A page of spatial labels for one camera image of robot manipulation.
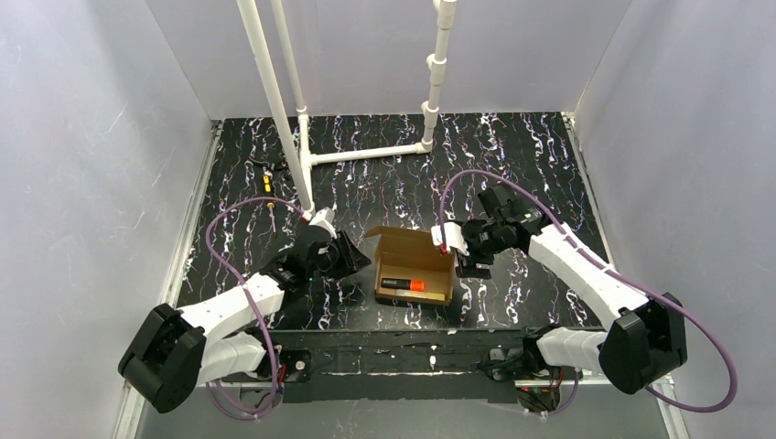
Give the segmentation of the white yellow marker pen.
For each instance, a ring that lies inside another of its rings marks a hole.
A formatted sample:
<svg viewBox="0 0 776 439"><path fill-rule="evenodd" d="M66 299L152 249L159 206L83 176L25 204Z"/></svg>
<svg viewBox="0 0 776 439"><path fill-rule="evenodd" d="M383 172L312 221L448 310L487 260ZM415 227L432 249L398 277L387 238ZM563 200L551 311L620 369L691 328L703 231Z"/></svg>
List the white yellow marker pen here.
<svg viewBox="0 0 776 439"><path fill-rule="evenodd" d="M407 300L418 300L418 301L426 300L426 301L441 302L441 303L446 303L448 301L447 296L445 294L431 293L431 292L418 292L418 291L412 291L412 290L397 290L396 296L406 298Z"/></svg>

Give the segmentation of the orange black highlighter pen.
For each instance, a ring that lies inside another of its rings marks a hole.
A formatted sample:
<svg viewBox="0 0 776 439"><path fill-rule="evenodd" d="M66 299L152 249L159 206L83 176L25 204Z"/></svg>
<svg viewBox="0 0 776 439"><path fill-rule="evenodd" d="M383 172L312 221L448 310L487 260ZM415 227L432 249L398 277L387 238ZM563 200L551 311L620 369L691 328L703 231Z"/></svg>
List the orange black highlighter pen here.
<svg viewBox="0 0 776 439"><path fill-rule="evenodd" d="M406 290L413 292L424 292L425 283L421 280L403 279L403 278L382 278L381 288L394 290Z"/></svg>

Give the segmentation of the brown cardboard box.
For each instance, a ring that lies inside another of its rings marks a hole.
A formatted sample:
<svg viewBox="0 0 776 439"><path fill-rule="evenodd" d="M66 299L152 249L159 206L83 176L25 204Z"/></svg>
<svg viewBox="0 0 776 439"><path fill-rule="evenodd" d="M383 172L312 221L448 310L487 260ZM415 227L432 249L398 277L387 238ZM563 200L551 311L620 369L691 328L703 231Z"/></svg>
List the brown cardboard box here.
<svg viewBox="0 0 776 439"><path fill-rule="evenodd" d="M430 232L378 226L367 230L364 238L377 240L374 252L374 290L377 298L428 305L450 304L454 292L455 257L435 247ZM425 283L424 292L445 294L448 301L441 303L397 297L397 290L380 287L382 278L421 280Z"/></svg>

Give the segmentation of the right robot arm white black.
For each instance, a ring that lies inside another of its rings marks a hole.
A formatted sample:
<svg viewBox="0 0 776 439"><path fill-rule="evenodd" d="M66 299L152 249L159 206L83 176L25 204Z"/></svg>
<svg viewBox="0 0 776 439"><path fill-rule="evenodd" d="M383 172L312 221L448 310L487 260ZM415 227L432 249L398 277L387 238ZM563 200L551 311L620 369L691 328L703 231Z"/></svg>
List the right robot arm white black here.
<svg viewBox="0 0 776 439"><path fill-rule="evenodd" d="M489 279L497 254L519 250L569 286L601 324L597 330L550 325L531 332L521 366L589 370L633 394L686 363L684 318L673 295L654 299L627 285L568 226L504 184L478 198L485 219L454 220L435 232L436 246L456 256L457 276Z"/></svg>

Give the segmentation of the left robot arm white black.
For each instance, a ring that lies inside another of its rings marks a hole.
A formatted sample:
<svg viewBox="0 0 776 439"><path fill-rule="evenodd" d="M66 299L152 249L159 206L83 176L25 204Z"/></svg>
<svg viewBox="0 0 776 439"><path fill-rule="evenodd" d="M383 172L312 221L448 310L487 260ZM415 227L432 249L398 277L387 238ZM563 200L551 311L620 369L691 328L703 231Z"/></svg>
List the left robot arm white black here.
<svg viewBox="0 0 776 439"><path fill-rule="evenodd" d="M305 226L293 246L244 285L179 309L154 307L119 360L118 373L159 413L175 410L199 385L254 372L269 359L263 337L246 330L303 294L312 281L339 280L371 260L344 231Z"/></svg>

